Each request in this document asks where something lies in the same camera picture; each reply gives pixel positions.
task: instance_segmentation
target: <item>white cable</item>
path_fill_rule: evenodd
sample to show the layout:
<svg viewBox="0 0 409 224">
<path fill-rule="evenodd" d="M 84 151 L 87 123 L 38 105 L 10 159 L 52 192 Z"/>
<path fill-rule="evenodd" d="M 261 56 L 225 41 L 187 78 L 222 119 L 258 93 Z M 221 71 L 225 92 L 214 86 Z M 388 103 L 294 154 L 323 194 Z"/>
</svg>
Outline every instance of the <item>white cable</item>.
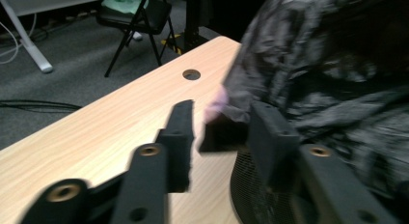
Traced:
<svg viewBox="0 0 409 224">
<path fill-rule="evenodd" d="M 12 49 L 10 49 L 10 50 L 8 50 L 8 51 L 3 52 L 3 53 L 0 54 L 0 57 L 3 57 L 3 56 L 5 56 L 5 55 L 7 55 L 7 54 L 9 54 L 9 53 L 11 53 L 11 52 L 14 51 L 14 55 L 13 55 L 13 57 L 12 57 L 11 59 L 7 60 L 6 62 L 0 62 L 0 64 L 8 64 L 8 63 L 10 63 L 12 60 L 14 60 L 14 58 L 17 56 L 18 49 L 22 46 L 22 43 L 21 43 L 21 44 L 18 44 L 18 42 L 17 42 L 17 40 L 15 39 L 15 36 L 13 35 L 13 33 L 12 33 L 8 28 L 6 28 L 6 26 L 4 26 L 3 23 L 0 22 L 0 24 L 1 24 L 1 26 L 3 26 L 3 28 L 6 29 L 7 32 L 9 32 L 9 34 L 12 36 L 12 38 L 13 38 L 13 40 L 14 40 L 14 43 L 15 43 L 15 48 L 12 48 Z M 30 33 L 28 34 L 29 37 L 31 37 L 31 35 L 33 34 L 34 29 L 36 28 L 36 24 L 37 24 L 37 14 L 34 14 L 33 25 L 31 26 Z"/>
<path fill-rule="evenodd" d="M 15 49 L 12 49 L 12 50 L 14 50 L 14 55 L 13 55 L 9 60 L 7 60 L 6 62 L 0 62 L 0 64 L 8 64 L 8 63 L 10 63 L 12 60 L 14 60 L 14 58 L 17 56 L 19 46 L 18 46 L 18 42 L 17 42 L 17 40 L 15 39 L 15 36 L 13 35 L 13 33 L 12 33 L 6 26 L 4 26 L 4 24 L 3 24 L 2 22 L 0 22 L 0 24 L 1 24 L 1 26 L 3 26 L 3 28 L 6 29 L 6 31 L 12 36 L 12 38 L 13 38 L 13 40 L 14 40 L 14 43 L 15 43 Z M 5 55 L 5 54 L 7 54 L 7 53 L 9 53 L 9 52 L 11 52 L 11 51 L 9 50 L 9 51 L 7 51 L 7 52 L 1 54 L 0 56 L 3 56 L 3 55 Z"/>
</svg>

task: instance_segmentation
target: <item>black chair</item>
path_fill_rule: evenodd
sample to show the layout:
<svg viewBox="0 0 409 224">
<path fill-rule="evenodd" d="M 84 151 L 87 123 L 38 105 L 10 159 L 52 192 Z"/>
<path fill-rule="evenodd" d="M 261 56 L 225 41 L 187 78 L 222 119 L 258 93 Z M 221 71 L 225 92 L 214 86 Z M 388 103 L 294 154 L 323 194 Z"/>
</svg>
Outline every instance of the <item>black chair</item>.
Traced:
<svg viewBox="0 0 409 224">
<path fill-rule="evenodd" d="M 128 46 L 132 40 L 132 36 L 135 32 L 146 33 L 150 36 L 150 42 L 153 47 L 153 51 L 159 66 L 162 65 L 161 58 L 165 47 L 172 37 L 175 46 L 175 33 L 170 19 L 172 5 L 167 0 L 142 0 L 135 14 L 124 14 L 107 7 L 101 6 L 99 12 L 96 14 L 96 21 L 104 26 L 119 28 L 124 31 L 123 39 L 120 46 L 112 59 L 112 62 L 105 72 L 105 77 L 109 76 L 111 69 L 114 67 L 118 56 L 124 46 Z M 162 33 L 166 23 L 169 23 L 170 33 L 166 39 L 165 44 L 162 47 L 162 51 L 158 52 L 153 35 L 159 35 Z"/>
</svg>

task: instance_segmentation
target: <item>light wood tabletop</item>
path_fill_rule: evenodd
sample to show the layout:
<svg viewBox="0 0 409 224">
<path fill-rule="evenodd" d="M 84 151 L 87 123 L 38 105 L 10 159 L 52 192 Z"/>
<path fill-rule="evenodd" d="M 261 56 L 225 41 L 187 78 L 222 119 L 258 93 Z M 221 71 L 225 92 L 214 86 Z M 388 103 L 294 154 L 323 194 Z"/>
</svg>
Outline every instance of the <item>light wood tabletop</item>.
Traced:
<svg viewBox="0 0 409 224">
<path fill-rule="evenodd" d="M 229 184 L 235 154 L 200 155 L 204 109 L 214 98 L 239 43 L 216 38 L 0 152 L 0 223 L 19 223 L 52 183 L 94 187 L 127 169 L 132 152 L 154 141 L 173 105 L 194 100 L 195 142 L 189 192 L 171 195 L 172 223 L 238 223 Z M 187 80 L 186 70 L 201 77 Z"/>
</svg>

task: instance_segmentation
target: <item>chair seat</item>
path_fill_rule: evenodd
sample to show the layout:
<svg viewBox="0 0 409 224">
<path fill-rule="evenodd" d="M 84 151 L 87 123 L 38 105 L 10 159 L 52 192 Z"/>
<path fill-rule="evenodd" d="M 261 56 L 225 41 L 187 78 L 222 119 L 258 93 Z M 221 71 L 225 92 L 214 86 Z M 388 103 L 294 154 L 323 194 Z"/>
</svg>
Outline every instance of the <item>chair seat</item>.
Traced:
<svg viewBox="0 0 409 224">
<path fill-rule="evenodd" d="M 143 21 L 142 16 L 139 15 L 138 23 L 135 24 L 132 30 L 141 33 L 151 32 L 154 35 L 160 34 L 166 24 L 171 10 L 172 5 L 168 3 L 150 0 L 148 6 L 146 7 L 146 14 L 150 23 L 150 29 Z M 128 28 L 133 16 L 134 14 L 124 14 L 102 6 L 96 16 L 96 21 L 104 26 L 116 27 L 125 30 Z"/>
</svg>

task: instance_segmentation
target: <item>trash bag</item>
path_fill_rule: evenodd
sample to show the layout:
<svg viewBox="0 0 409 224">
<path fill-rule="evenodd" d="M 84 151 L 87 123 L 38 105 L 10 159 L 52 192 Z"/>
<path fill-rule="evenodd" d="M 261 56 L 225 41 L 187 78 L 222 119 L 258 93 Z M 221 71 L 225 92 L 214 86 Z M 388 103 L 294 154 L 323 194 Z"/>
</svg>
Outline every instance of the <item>trash bag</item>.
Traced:
<svg viewBox="0 0 409 224">
<path fill-rule="evenodd" d="M 409 180 L 408 5 L 266 0 L 243 36 L 223 83 L 228 103 L 212 125 L 243 129 L 252 101 L 268 102 L 302 143 L 335 149 L 368 187 L 393 196 Z"/>
<path fill-rule="evenodd" d="M 103 0 L 101 5 L 123 14 L 135 14 L 141 1 L 142 0 Z"/>
</svg>

